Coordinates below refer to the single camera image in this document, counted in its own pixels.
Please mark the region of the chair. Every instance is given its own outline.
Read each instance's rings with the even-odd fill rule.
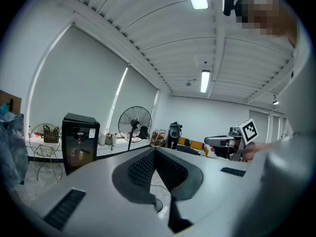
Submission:
[[[30,148],[32,149],[34,153],[34,169],[35,169],[37,180],[39,180],[40,168],[42,168],[44,164],[46,163],[45,158],[49,158],[52,169],[55,174],[56,181],[58,182],[58,179],[54,170],[54,166],[51,160],[52,155],[55,155],[58,165],[60,167],[61,176],[60,176],[59,181],[61,180],[63,176],[63,171],[55,153],[57,149],[59,148],[60,142],[61,142],[61,137],[59,136],[59,129],[56,126],[44,123],[44,124],[40,124],[36,126],[32,130],[31,137],[29,138],[29,143],[30,143]],[[36,171],[35,155],[42,157],[44,161],[44,163],[39,167],[38,171]]]

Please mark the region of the floor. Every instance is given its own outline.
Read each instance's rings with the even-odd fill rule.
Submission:
[[[43,164],[43,162],[35,162],[36,170]],[[53,163],[54,171],[57,179],[60,180],[66,177],[63,163],[59,166],[58,163]],[[16,196],[21,202],[27,206],[31,206],[33,202],[40,198],[42,194],[47,192],[51,187],[57,184],[51,163],[45,163],[39,170],[39,180],[36,180],[34,169],[34,161],[29,162],[28,170],[26,172],[24,185],[17,184],[14,190],[11,190],[12,196]]]
[[[36,162],[36,169],[38,170],[41,165],[42,162]],[[61,173],[62,178],[66,178],[65,168],[62,163],[62,171],[58,163],[53,163],[53,167],[58,180],[61,177]],[[40,199],[41,195],[43,195],[56,184],[57,181],[50,163],[46,163],[43,165],[43,167],[41,167],[39,171],[39,180],[37,181],[34,170],[34,162],[30,161],[28,170],[26,172],[24,185],[15,185],[14,189],[10,189],[10,193],[13,197],[30,207],[32,203],[36,202],[37,199]],[[163,208],[158,213],[158,218],[167,225],[169,220],[171,195],[170,192],[165,189],[166,186],[164,185],[157,171],[155,171],[151,181],[150,193],[155,195],[156,198],[162,202]]]

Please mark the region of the person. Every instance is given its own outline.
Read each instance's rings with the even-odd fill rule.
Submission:
[[[301,133],[313,132],[314,128],[311,124],[315,118],[308,113],[308,110],[315,109],[315,102],[306,101],[302,96],[306,97],[306,94],[316,92],[312,79],[310,79],[312,75],[315,75],[313,69],[315,60],[311,40],[302,22],[282,0],[237,0],[236,2],[235,0],[223,0],[223,3],[223,13],[229,16],[234,10],[237,22],[242,23],[242,27],[255,29],[261,35],[285,37],[295,48],[290,83],[278,96],[282,99],[280,102],[285,107],[287,115],[282,138],[292,136],[293,130]],[[294,82],[303,69],[304,73],[301,73],[300,78]],[[299,102],[294,107],[291,100],[294,97],[293,94],[298,96],[297,101]],[[243,154],[243,161],[250,161],[257,152],[269,151],[272,148],[271,143],[250,143]]]

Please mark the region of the mini fridge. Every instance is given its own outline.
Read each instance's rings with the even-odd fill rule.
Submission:
[[[100,124],[95,118],[68,113],[62,126],[62,151],[66,174],[96,160]]]

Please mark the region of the standing fan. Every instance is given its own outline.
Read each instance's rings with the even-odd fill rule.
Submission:
[[[123,112],[118,121],[118,131],[121,137],[128,141],[127,151],[131,142],[146,139],[151,127],[152,118],[145,108],[133,106]]]

